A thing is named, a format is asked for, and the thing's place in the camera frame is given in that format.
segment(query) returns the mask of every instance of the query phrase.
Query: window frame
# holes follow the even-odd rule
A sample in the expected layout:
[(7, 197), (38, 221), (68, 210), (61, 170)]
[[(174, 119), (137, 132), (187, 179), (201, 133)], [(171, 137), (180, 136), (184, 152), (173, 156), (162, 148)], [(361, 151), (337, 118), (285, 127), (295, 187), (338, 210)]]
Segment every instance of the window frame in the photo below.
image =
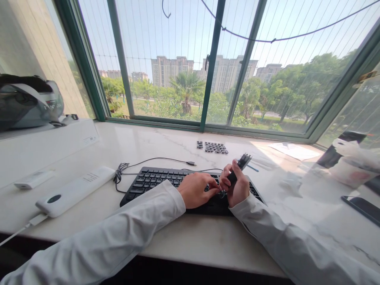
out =
[[(112, 30), (114, 34), (116, 50), (120, 63), (120, 70), (126, 93), (126, 101), (130, 114), (130, 119), (112, 118), (108, 109), (106, 96), (101, 83), (95, 57), (91, 48), (87, 30), (82, 17), (82, 12), (78, 0), (53, 0), (57, 13), (61, 19), (68, 42), (71, 46), (73, 56), (78, 64), (79, 72), (83, 78), (84, 85), (88, 91), (90, 101), (93, 105), (95, 115), (99, 121), (115, 122), (133, 125), (148, 125), (154, 127), (164, 127), (171, 129), (181, 129), (187, 131), (211, 132), (227, 135), (239, 135), (247, 137), (258, 137), (264, 139), (274, 139), (281, 141), (294, 141), (299, 143), (315, 144), (323, 135), (325, 130), (333, 122), (335, 117), (344, 108), (346, 103), (355, 93), (352, 85), (358, 78), (367, 72), (372, 71), (380, 61), (380, 19), (377, 20), (366, 38), (357, 49), (355, 57), (342, 73), (342, 77), (321, 103), (316, 115), (310, 120), (305, 133), (289, 133), (280, 131), (269, 131), (260, 129), (249, 129), (244, 127), (231, 126), (234, 111), (238, 102), (238, 97), (246, 75), (249, 60), (252, 55), (255, 42), (248, 41), (246, 51), (241, 63), (240, 73), (236, 83), (236, 90), (232, 98), (232, 103), (225, 125), (206, 123), (209, 98), (212, 89), (212, 79), (214, 77), (215, 62), (219, 37), (221, 34), (221, 22), (223, 19), (224, 6), (226, 0), (218, 0), (217, 13), (214, 23), (213, 42), (209, 55), (206, 91), (203, 100), (203, 110), (201, 121), (188, 121), (170, 118), (158, 118), (151, 116), (135, 115), (132, 103), (132, 95), (129, 88), (128, 71), (124, 60), (124, 49), (120, 32), (119, 20), (115, 0), (107, 0)], [(250, 38), (256, 39), (260, 28), (262, 15), (265, 11), (267, 0), (259, 0), (255, 18), (251, 27)]]

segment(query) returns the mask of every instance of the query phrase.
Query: person's left hand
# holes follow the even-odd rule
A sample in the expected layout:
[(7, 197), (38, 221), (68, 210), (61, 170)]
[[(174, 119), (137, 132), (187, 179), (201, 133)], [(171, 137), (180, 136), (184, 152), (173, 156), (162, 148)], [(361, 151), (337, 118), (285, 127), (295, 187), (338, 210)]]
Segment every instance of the person's left hand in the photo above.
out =
[[(209, 191), (205, 192), (207, 184), (209, 185)], [(202, 206), (220, 191), (217, 182), (210, 174), (199, 172), (185, 176), (177, 190), (185, 202), (186, 209)]]

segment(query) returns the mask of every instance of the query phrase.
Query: sky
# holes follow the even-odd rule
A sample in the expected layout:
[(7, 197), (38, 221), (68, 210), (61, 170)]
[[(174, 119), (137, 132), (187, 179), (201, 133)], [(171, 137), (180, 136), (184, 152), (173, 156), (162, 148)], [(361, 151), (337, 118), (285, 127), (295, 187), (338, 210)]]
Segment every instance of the sky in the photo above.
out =
[[(257, 38), (272, 40), (313, 31), (331, 24), (374, 0), (268, 0)], [(217, 0), (205, 1), (216, 14)], [(128, 74), (145, 72), (152, 80), (151, 60), (186, 56), (194, 69), (210, 54), (214, 19), (200, 0), (116, 0)], [(249, 36), (258, 0), (226, 0), (222, 25)], [(106, 0), (79, 0), (91, 46), (100, 70), (120, 70)], [(269, 63), (306, 63), (332, 52), (343, 57), (358, 48), (380, 17), (380, 2), (330, 28), (281, 42), (254, 44), (251, 59)], [(244, 55), (247, 40), (221, 31), (218, 55)]]

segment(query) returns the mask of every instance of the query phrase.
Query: black keyboard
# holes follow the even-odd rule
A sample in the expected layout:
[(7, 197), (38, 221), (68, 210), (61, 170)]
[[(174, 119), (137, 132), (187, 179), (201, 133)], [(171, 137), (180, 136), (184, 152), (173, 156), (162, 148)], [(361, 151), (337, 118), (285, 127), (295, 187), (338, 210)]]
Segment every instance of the black keyboard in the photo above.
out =
[[(181, 184), (183, 178), (190, 173), (196, 171), (189, 170), (179, 170), (179, 169), (168, 169), (168, 168), (157, 168), (157, 167), (143, 167), (141, 168), (139, 174), (136, 176), (134, 182), (128, 189), (127, 193), (120, 202), (120, 207), (124, 206), (126, 203), (132, 201), (133, 199), (143, 195), (150, 189), (156, 187), (158, 184), (164, 180), (169, 180), (169, 182), (175, 187)], [(220, 173), (205, 172), (209, 173), (219, 185)], [(249, 189), (251, 193), (261, 202), (264, 203), (257, 189), (253, 185), (252, 181), (249, 180)], [(212, 197), (206, 204), (195, 208), (187, 209), (186, 213), (189, 214), (201, 214), (201, 215), (217, 215), (217, 216), (233, 216), (231, 211), (228, 209), (227, 194), (220, 192), (219, 194)]]

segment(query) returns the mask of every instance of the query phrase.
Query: white sleeve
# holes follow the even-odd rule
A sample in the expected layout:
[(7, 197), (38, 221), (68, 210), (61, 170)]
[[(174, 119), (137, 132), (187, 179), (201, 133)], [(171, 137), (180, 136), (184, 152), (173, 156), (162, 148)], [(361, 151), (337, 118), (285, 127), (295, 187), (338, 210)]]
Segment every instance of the white sleeve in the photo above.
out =
[(252, 194), (230, 209), (295, 284), (379, 284), (380, 274), (285, 224)]
[(185, 210), (182, 196), (166, 180), (97, 225), (36, 252), (0, 284), (98, 284), (118, 273), (156, 231)]

